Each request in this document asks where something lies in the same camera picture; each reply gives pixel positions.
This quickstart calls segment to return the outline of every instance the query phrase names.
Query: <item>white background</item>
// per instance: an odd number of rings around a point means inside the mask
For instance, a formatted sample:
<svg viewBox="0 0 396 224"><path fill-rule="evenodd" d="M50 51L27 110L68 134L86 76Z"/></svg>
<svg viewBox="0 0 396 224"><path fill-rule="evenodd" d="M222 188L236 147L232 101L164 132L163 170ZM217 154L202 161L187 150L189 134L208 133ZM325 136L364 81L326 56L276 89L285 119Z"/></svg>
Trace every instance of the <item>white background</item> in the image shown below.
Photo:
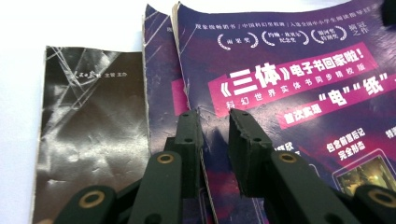
<svg viewBox="0 0 396 224"><path fill-rule="evenodd" d="M347 0L184 0L204 12L305 11ZM30 223L46 46L141 51L146 3L170 14L176 1L13 0L0 3L0 222Z"/></svg>

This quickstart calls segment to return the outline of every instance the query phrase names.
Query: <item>crumpled cover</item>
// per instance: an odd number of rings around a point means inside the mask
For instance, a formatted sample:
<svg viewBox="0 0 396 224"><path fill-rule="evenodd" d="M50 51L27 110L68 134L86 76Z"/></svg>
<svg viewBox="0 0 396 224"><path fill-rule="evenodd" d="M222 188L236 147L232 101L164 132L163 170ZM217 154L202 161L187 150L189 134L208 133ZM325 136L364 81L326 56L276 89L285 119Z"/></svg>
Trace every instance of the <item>crumpled cover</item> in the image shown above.
<svg viewBox="0 0 396 224"><path fill-rule="evenodd" d="M33 223L90 185L125 188L148 159L142 53L47 47Z"/></svg>

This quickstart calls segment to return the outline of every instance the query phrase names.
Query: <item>magazine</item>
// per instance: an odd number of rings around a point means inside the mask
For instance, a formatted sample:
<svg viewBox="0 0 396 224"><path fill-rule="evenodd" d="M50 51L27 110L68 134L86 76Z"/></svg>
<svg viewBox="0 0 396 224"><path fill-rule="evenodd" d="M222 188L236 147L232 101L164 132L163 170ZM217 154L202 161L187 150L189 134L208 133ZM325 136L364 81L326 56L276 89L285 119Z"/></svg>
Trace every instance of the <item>magazine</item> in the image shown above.
<svg viewBox="0 0 396 224"><path fill-rule="evenodd" d="M149 148L163 151L177 133L178 116L189 110L169 15L147 5L144 19L144 72L148 99ZM211 223L205 181L199 196L183 200L183 223Z"/></svg>
<svg viewBox="0 0 396 224"><path fill-rule="evenodd" d="M267 222L263 199L242 197L232 171L231 108L248 111L275 150L299 154L334 189L396 190L396 28L383 25L381 4L223 14L177 5L181 70L219 223Z"/></svg>
<svg viewBox="0 0 396 224"><path fill-rule="evenodd" d="M141 52L47 47L33 223L90 185L119 191L149 159Z"/></svg>

